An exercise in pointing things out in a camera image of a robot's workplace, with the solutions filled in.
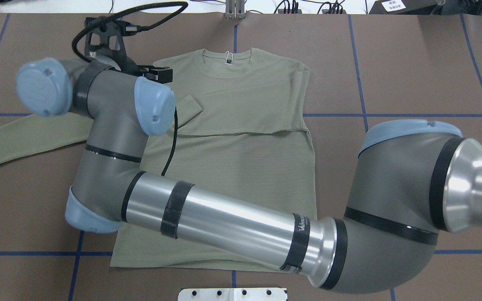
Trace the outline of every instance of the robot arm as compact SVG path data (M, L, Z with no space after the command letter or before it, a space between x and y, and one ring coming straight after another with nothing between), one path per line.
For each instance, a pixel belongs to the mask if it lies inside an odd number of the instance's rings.
M316 287L372 293L417 275L438 230L482 227L482 147L452 125L375 126L343 220L310 221L141 171L149 135L172 121L172 91L96 60L87 65L44 59L17 75L21 101L37 114L94 119L65 215L78 229L107 233L128 222L304 274Z

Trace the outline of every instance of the green long-sleeve shirt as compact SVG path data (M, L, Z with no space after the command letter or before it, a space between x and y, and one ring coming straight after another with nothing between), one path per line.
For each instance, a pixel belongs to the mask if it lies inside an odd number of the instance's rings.
M315 218L314 150L302 118L310 70L253 48L233 54L205 49L163 59L174 69L179 131L167 177ZM0 127L0 163L85 141L92 120L66 114L27 116ZM150 137L141 167L161 173L172 130ZM135 225L118 231L111 265L270 269L194 242Z

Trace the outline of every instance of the shirt neckline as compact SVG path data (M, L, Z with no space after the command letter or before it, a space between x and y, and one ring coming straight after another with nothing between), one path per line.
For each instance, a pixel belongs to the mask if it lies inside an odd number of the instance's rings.
M210 66L206 64L204 61L204 57L208 57L210 59L220 59L224 61L224 66ZM233 54L233 64L226 65L226 53L214 53L207 49L201 49L195 51L195 55L193 59L195 63L199 66L200 70L215 78L237 78L245 76L252 70L252 67L256 64L256 57L257 57L257 49L251 48L248 51L243 53L234 53ZM235 65L235 61L245 60L248 59L249 62L243 65Z

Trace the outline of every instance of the cable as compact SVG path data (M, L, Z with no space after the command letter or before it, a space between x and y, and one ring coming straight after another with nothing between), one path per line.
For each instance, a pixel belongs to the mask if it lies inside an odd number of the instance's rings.
M285 12L286 12L286 7L285 7L286 2L287 2L287 11L289 11L289 0L282 0L282 1L276 6L276 9L275 9L275 11L273 12L273 14L278 11L278 8L280 7L281 4L284 4L284 13L285 13Z
M161 176L165 176L167 173L167 169L169 169L170 162L172 161L172 157L174 157L174 150L176 150L176 140L178 139L178 110L174 110L174 135L172 137L172 148L170 149L170 155L167 160L167 163L165 164L165 167L163 168L163 171L161 173Z
M291 13L299 13L299 2L295 1L295 4L293 5L293 9L291 10Z
M321 9L323 8L323 6L324 6L325 4L328 4L328 11L331 10L331 8L332 8L332 3L330 3L330 2L323 2L323 3L321 4L321 6L319 6L319 10L317 10L317 14L318 14L318 15L319 15L319 13L321 12Z
M318 1L312 1L312 0L301 0L301 1L304 1L304 2L312 2L312 3L317 3L317 4L323 4L325 2L318 2Z
M342 2L339 2L336 0L336 3L338 4L337 8L336 8L336 13L341 15L343 13L343 2L345 2L345 0L343 0Z
M189 0L191 2L219 2L220 4L226 4L226 2L219 1L219 0Z
M85 57L82 53L79 52L77 49L77 44L78 42L86 36L87 33L89 33L91 30L100 27L101 25L105 25L111 21L114 21L120 17L124 17L125 15L129 15L130 13L138 12L141 10L147 10L151 8L170 8L173 6L181 6L177 11L170 13L170 15L167 15L160 21L153 23L152 25L149 26L137 26L137 32L143 32L143 31L148 31L150 29L153 29L168 20L176 17L179 15L182 11L184 11L189 4L187 2L161 2L161 3L151 3L151 4L145 4L145 5L140 5L136 6L134 8L128 8L127 10L123 10L121 12L115 13L113 15L110 15L109 17L99 17L92 21L89 25L87 25L82 31L80 31L77 36L72 40L72 50L77 55L80 59L90 63L92 60L89 59L88 57Z

